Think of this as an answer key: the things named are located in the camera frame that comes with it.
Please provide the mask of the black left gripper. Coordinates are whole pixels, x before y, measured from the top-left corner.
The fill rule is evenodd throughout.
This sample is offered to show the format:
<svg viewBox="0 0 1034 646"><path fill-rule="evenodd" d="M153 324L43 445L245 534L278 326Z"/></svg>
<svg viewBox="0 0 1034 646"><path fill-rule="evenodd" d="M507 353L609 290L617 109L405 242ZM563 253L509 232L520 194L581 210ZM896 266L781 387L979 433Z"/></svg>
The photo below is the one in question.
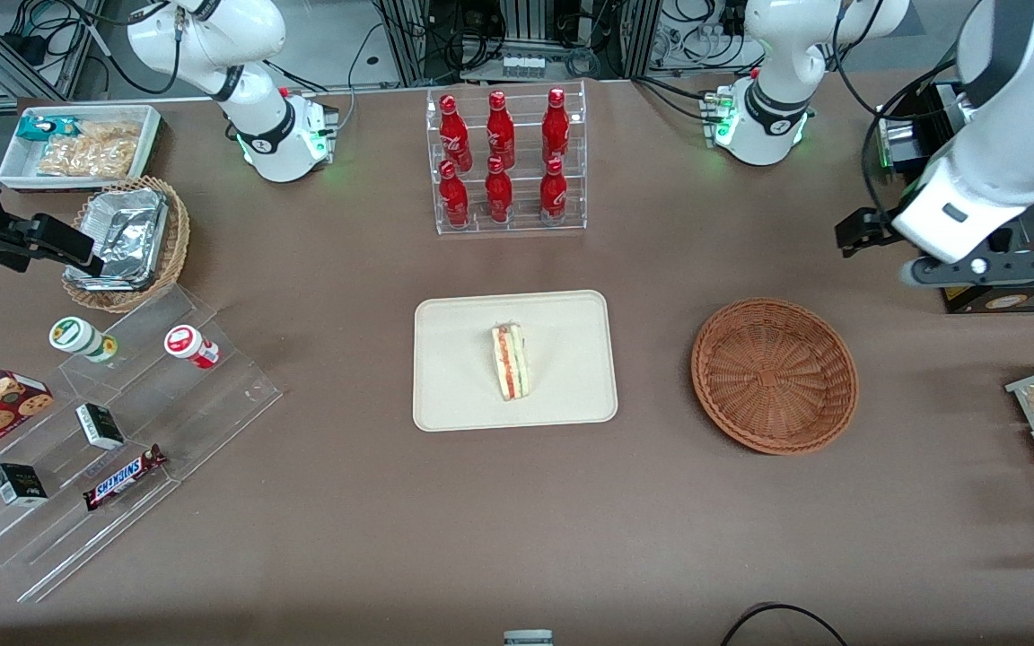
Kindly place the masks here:
<svg viewBox="0 0 1034 646"><path fill-rule="evenodd" d="M870 247L896 244L901 240L891 226L894 214L890 210L859 208L846 217L846 230L837 230L837 245L842 258L852 258L854 254Z"/></svg>

